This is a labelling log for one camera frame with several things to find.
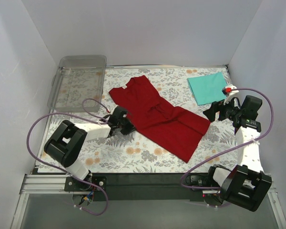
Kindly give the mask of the red t shirt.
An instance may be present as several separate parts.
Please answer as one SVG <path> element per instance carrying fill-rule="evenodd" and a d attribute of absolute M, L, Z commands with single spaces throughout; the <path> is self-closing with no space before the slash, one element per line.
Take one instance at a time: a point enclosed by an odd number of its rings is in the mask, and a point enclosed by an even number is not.
<path fill-rule="evenodd" d="M 210 126 L 209 120 L 162 98 L 145 75 L 111 89 L 109 95 L 127 110 L 140 134 L 186 163 Z"/>

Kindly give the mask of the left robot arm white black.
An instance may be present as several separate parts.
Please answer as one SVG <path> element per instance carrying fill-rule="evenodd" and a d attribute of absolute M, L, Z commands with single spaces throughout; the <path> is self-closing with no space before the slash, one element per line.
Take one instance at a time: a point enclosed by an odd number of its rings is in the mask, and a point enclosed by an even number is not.
<path fill-rule="evenodd" d="M 128 135 L 136 130 L 123 107 L 117 106 L 113 112 L 107 112 L 104 117 L 98 117 L 97 122 L 75 124 L 69 120 L 62 121 L 46 142 L 45 153 L 69 174 L 88 181 L 91 172 L 78 158 L 84 142 L 109 138 L 117 133 Z"/>

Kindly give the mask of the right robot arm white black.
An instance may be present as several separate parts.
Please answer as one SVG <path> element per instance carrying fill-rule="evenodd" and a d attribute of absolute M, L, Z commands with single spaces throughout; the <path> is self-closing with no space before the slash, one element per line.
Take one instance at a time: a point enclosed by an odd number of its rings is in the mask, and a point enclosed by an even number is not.
<path fill-rule="evenodd" d="M 235 128 L 235 137 L 240 147 L 236 166 L 230 170 L 213 165 L 208 171 L 208 180 L 220 187 L 220 200 L 227 201 L 255 212 L 271 187 L 272 179 L 264 173 L 260 162 L 259 142 L 261 124 L 256 121 L 262 100 L 248 95 L 240 107 L 235 106 L 238 98 L 229 102 L 213 102 L 204 115 L 213 122 L 215 114 L 219 120 L 229 119 Z"/>

